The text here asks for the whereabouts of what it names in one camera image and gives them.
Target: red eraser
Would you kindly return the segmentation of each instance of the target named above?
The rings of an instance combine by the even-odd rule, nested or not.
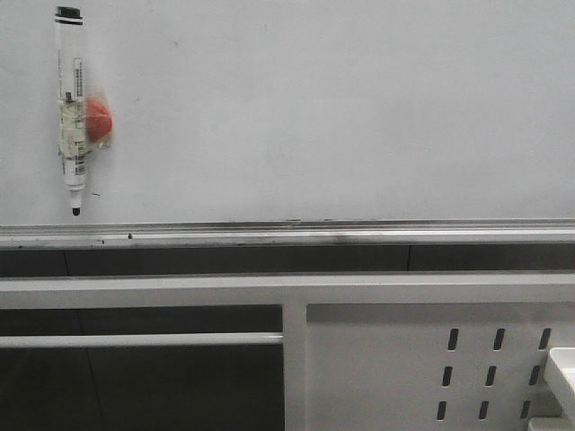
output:
[[[86,101],[86,134],[90,142],[98,142],[111,132],[111,115],[98,99]]]

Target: whiteboard marker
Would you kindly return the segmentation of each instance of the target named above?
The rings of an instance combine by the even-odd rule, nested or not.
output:
[[[89,150],[84,112],[83,20],[80,9],[59,6],[54,21],[60,114],[58,149],[62,157],[64,183],[70,192],[72,213],[79,216],[86,184],[85,157]]]

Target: whiteboard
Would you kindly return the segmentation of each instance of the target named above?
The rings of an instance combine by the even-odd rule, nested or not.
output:
[[[52,1],[0,1],[0,225],[575,216],[575,2],[99,0],[80,217]]]

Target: metal rail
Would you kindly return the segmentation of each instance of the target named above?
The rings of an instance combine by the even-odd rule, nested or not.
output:
[[[0,250],[463,242],[575,242],[575,220],[0,227]]]
[[[279,332],[0,337],[0,348],[169,347],[281,344]]]

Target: whiteboard frame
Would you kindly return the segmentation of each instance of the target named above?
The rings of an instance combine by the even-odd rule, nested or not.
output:
[[[0,227],[0,250],[472,242],[575,242],[575,220],[286,221]]]

